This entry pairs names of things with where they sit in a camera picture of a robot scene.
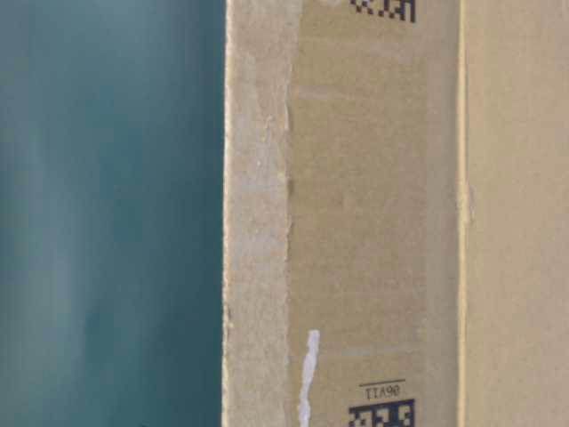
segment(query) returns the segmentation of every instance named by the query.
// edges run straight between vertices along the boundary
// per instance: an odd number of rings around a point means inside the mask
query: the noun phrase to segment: cardboard
[[[555,7],[228,3],[224,425],[569,421]]]

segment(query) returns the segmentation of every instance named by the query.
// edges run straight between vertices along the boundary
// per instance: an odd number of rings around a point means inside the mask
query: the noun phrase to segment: brown cardboard surface
[[[564,425],[566,3],[354,3],[228,2],[224,424]]]
[[[467,6],[468,426],[569,425],[567,5]]]

